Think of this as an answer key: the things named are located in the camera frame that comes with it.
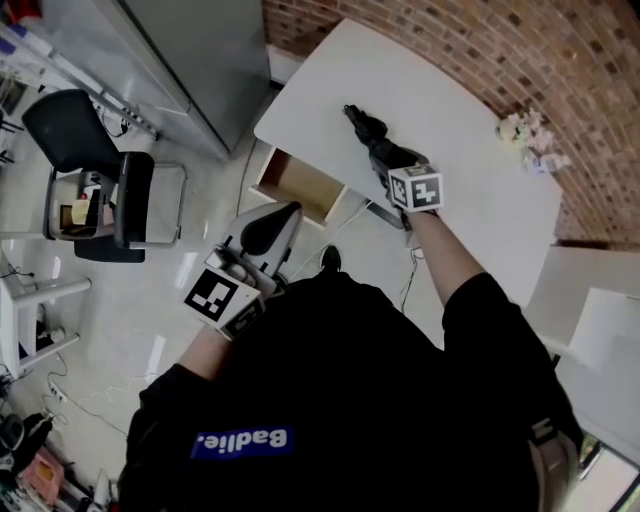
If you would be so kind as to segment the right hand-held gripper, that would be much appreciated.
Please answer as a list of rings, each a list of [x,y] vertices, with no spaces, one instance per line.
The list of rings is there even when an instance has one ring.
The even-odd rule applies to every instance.
[[[370,162],[405,231],[411,230],[408,213],[426,212],[437,216],[437,210],[443,205],[442,175],[432,168],[427,157],[409,149],[398,149],[386,160],[371,154]]]

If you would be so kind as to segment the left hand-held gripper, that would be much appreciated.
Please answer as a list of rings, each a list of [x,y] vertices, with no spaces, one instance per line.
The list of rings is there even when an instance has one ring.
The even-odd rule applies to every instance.
[[[183,305],[199,320],[233,340],[266,310],[265,301],[281,291],[278,272],[291,253],[303,222],[300,203],[276,202],[251,209],[230,224],[215,245],[224,247],[249,267],[257,280],[252,288],[208,267],[194,267]]]

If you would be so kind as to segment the person's left hand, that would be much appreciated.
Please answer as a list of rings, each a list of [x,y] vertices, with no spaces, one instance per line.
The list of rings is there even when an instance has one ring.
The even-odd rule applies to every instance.
[[[249,267],[224,247],[216,246],[205,258],[204,263],[245,285],[258,288],[257,280],[249,271]]]

